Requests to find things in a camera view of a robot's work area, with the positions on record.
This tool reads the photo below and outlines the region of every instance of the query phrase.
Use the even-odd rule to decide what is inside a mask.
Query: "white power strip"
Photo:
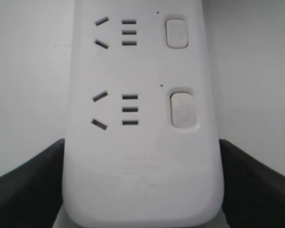
[[[207,222],[223,198],[201,0],[77,0],[63,194],[87,228]]]

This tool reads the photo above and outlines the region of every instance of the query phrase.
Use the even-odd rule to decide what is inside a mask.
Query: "white wall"
[[[219,135],[285,175],[285,0],[204,6]],[[0,0],[0,176],[64,137],[73,7]]]

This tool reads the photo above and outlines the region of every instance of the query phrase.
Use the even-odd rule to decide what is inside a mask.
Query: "white switch button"
[[[181,19],[166,21],[167,45],[170,48],[185,48],[188,46],[187,24]]]
[[[195,124],[193,96],[189,93],[174,93],[170,98],[171,121],[174,127],[190,128]]]

